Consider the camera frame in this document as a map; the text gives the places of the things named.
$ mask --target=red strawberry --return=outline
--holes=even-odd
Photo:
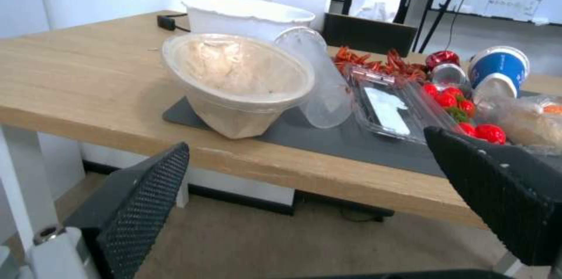
[[[439,93],[435,96],[435,101],[439,103],[443,108],[451,108],[456,107],[456,99],[453,95],[448,93]]]
[[[437,91],[437,87],[433,84],[433,83],[426,83],[423,85],[423,89],[425,90],[425,92],[427,92],[427,94],[429,94],[430,97],[435,98],[435,96],[437,95],[437,93],[439,93],[439,91]]]
[[[474,117],[476,114],[476,107],[470,100],[460,101],[458,103],[458,108],[464,111],[468,117]]]
[[[480,124],[476,127],[476,137],[494,144],[505,144],[505,132],[493,124]]]
[[[456,87],[448,87],[447,89],[443,90],[443,93],[451,94],[455,98],[457,96],[460,96],[460,97],[464,98],[464,95],[462,94],[462,91],[460,89],[456,88]]]
[[[470,123],[461,122],[458,123],[458,126],[464,131],[464,133],[468,136],[476,137],[476,129]]]

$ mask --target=power adapter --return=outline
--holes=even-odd
[[[175,19],[174,17],[182,17],[187,15],[186,13],[181,13],[181,14],[172,14],[172,15],[157,15],[156,16],[156,22],[158,23],[158,27],[161,27],[163,29],[167,29],[168,31],[174,31],[175,29],[181,29],[182,31],[185,32],[191,32],[188,29],[185,29],[181,26],[177,26],[175,24]]]

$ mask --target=floor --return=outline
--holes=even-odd
[[[61,219],[103,183],[86,179],[56,204]],[[8,241],[22,258],[18,239]],[[343,219],[339,208],[299,203],[289,217],[191,196],[174,208],[136,279],[283,278],[490,269],[505,252],[489,231],[396,214],[384,223]],[[546,278],[547,267],[525,267],[516,278]]]

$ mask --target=white bowl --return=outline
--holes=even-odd
[[[309,26],[314,13],[262,0],[185,0],[193,33],[225,33],[273,41],[294,26]]]
[[[175,35],[161,53],[195,113],[229,138],[261,135],[314,85],[308,62],[249,37]]]

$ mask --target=gray mat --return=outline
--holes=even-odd
[[[172,123],[212,130],[195,114],[185,97],[164,112],[162,117]],[[371,133],[361,128],[353,115],[338,127],[317,129],[308,123],[300,109],[292,108],[255,139],[444,177],[426,145]]]

